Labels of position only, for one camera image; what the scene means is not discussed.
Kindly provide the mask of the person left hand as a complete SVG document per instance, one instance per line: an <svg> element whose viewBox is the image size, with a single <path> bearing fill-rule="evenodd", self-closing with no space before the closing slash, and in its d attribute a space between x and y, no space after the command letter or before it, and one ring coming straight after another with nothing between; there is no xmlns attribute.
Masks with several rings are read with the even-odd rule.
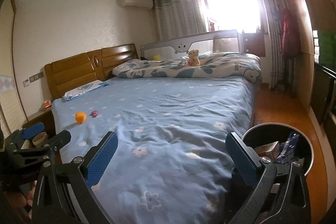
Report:
<svg viewBox="0 0 336 224"><path fill-rule="evenodd" d="M37 186L37 180L33 181L30 184L31 188L26 195L26 205L25 210L29 218L32 218L32 209L33 209L33 201L34 201L34 194Z"/></svg>

